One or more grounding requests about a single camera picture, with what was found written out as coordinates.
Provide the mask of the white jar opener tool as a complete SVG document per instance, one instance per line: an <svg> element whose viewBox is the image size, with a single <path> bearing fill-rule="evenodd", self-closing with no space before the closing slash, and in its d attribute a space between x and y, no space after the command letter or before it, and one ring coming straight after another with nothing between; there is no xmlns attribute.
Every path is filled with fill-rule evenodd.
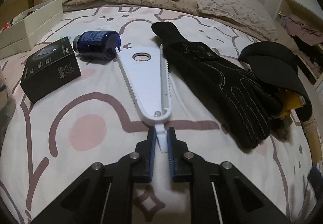
<svg viewBox="0 0 323 224"><path fill-rule="evenodd" d="M171 112L168 62L162 48L133 47L116 54L137 113L157 134L160 151L168 151L165 124Z"/></svg>

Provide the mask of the black stitched glove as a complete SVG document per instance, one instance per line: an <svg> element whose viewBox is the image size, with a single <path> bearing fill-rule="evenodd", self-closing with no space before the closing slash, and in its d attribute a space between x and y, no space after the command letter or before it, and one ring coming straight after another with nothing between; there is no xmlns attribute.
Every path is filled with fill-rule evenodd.
<svg viewBox="0 0 323 224"><path fill-rule="evenodd" d="M208 110L224 121L239 145L254 149L265 140L282 109L277 93L251 71L233 64L202 42L183 37L171 22L153 23L163 54Z"/></svg>

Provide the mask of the yellow tape dispenser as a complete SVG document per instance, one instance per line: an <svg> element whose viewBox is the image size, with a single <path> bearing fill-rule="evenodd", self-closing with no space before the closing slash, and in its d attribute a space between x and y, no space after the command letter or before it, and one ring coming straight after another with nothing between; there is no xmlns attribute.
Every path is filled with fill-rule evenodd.
<svg viewBox="0 0 323 224"><path fill-rule="evenodd" d="M279 118L281 119L290 116L292 110L301 108L305 105L304 98L295 92L282 91L280 92L279 97L283 102L283 107L279 114Z"/></svg>

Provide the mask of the black product box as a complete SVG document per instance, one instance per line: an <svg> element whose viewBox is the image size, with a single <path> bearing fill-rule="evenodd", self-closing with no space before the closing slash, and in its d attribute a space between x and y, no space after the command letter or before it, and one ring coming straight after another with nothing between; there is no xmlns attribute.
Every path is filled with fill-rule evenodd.
<svg viewBox="0 0 323 224"><path fill-rule="evenodd" d="M74 50L67 37L27 58L20 85L31 103L81 76Z"/></svg>

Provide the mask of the black cap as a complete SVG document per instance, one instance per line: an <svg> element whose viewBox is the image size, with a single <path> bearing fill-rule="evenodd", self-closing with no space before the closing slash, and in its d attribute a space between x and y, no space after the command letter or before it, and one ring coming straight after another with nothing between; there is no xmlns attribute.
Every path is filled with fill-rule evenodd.
<svg viewBox="0 0 323 224"><path fill-rule="evenodd" d="M297 57L290 49L277 42L257 42L246 46L238 61L248 64L261 81L302 96L304 102L296 114L303 122L310 119L313 107L298 77Z"/></svg>

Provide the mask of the blue bottle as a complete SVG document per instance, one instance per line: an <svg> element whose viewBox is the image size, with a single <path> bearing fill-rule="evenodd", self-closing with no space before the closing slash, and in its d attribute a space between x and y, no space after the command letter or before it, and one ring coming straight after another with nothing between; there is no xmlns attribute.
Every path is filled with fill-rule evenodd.
<svg viewBox="0 0 323 224"><path fill-rule="evenodd" d="M86 31L73 40L73 50L82 57L111 61L121 47L116 31Z"/></svg>

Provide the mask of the white shoe box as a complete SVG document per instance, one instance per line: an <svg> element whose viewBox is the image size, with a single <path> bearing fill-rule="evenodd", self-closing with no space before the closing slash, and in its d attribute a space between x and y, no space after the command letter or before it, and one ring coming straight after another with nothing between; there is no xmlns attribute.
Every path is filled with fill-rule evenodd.
<svg viewBox="0 0 323 224"><path fill-rule="evenodd" d="M1 59L32 50L63 15L62 0L44 2L17 15L13 25L1 32Z"/></svg>

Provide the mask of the side shelf with clothes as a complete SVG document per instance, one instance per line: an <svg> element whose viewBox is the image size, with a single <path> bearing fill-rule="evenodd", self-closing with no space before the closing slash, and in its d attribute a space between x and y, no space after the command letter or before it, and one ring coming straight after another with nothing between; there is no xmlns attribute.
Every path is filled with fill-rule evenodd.
<svg viewBox="0 0 323 224"><path fill-rule="evenodd" d="M301 69L322 101L322 19L294 0L282 0L276 20L297 44Z"/></svg>

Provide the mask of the beige quilted pillow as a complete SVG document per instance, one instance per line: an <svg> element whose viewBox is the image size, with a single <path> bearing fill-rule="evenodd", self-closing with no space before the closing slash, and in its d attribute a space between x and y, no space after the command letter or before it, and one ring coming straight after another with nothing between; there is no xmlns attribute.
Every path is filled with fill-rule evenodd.
<svg viewBox="0 0 323 224"><path fill-rule="evenodd" d="M270 41L278 40L274 20L257 0L196 0L203 14L231 20Z"/></svg>

